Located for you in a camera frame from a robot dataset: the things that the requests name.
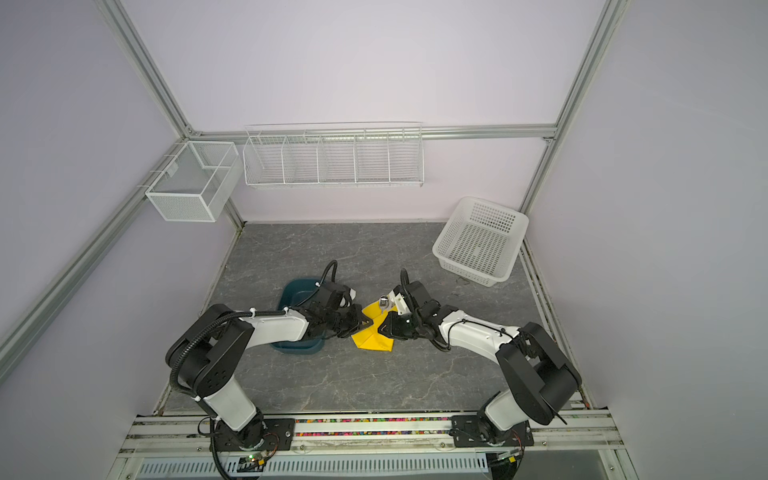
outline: yellow cloth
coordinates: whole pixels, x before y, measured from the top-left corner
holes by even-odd
[[[374,302],[362,309],[362,313],[370,319],[373,319],[373,325],[352,335],[357,348],[364,350],[380,350],[382,352],[392,352],[392,344],[395,340],[390,339],[379,333],[379,327],[384,323],[387,313],[397,311],[393,306],[387,310],[382,310],[379,302]]]

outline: table surface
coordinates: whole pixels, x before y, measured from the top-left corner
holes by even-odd
[[[275,308],[294,278],[320,276],[339,261],[337,283],[367,305],[399,283],[408,269],[440,303],[500,323],[540,323],[535,297],[518,258],[509,280],[493,287],[440,267],[432,245],[443,223],[250,224],[237,241],[212,303],[234,310]],[[246,350],[235,372],[265,413],[375,410],[476,410],[506,389],[499,367],[466,349],[438,351],[425,339],[395,341],[392,352],[330,339],[313,355],[287,355],[270,346]],[[164,407],[199,412],[192,399],[172,392]]]

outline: white wall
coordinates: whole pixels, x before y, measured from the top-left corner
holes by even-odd
[[[0,335],[175,141],[90,0],[0,15]],[[0,385],[0,477],[102,479],[232,239],[147,204]]]
[[[233,199],[247,221],[445,220],[471,195],[520,207],[545,143],[541,138],[424,142],[422,187],[254,190]]]
[[[554,123],[604,0],[125,0],[197,130]]]
[[[167,349],[197,319],[232,240],[168,223],[147,202],[0,386],[3,478],[102,480],[168,381]]]
[[[638,0],[528,238],[641,478],[764,478],[768,4]]]
[[[0,336],[175,141],[93,2],[0,15]]]

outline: dark teal bowl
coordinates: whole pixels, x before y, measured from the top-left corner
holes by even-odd
[[[308,299],[314,292],[315,283],[319,282],[319,278],[297,278],[291,280],[283,289],[283,295],[280,296],[280,302],[277,304],[277,309],[282,310],[286,306],[294,306]],[[292,355],[312,355],[318,353],[323,349],[325,345],[323,339],[311,339],[300,340],[298,342],[275,342],[270,345],[272,348],[282,353],[289,353]]]

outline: white wire basket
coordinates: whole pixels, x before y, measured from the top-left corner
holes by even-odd
[[[315,130],[269,125],[269,130],[253,133],[247,127],[246,184],[255,188],[424,184],[420,124],[360,125],[322,124]]]
[[[165,220],[215,222],[243,174],[233,142],[188,141],[147,189]]]

